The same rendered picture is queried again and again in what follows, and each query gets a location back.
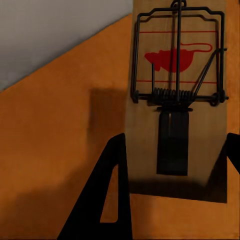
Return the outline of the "mousetrap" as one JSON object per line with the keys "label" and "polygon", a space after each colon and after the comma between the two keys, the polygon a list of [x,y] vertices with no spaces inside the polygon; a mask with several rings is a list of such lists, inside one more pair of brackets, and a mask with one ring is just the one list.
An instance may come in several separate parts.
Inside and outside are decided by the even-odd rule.
{"label": "mousetrap", "polygon": [[129,193],[227,204],[227,0],[133,0]]}

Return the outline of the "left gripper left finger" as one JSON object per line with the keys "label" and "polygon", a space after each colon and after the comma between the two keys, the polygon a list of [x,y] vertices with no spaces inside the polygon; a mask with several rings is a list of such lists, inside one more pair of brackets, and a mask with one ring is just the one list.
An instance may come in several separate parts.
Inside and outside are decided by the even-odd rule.
{"label": "left gripper left finger", "polygon": [[[118,164],[118,220],[100,223],[113,167]],[[57,240],[133,240],[125,134],[106,144]]]}

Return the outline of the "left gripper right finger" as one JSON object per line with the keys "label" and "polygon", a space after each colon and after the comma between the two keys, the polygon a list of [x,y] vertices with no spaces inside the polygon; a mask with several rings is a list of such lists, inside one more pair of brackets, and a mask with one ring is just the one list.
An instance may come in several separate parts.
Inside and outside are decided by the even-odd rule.
{"label": "left gripper right finger", "polygon": [[240,173],[240,134],[227,134],[227,156]]}

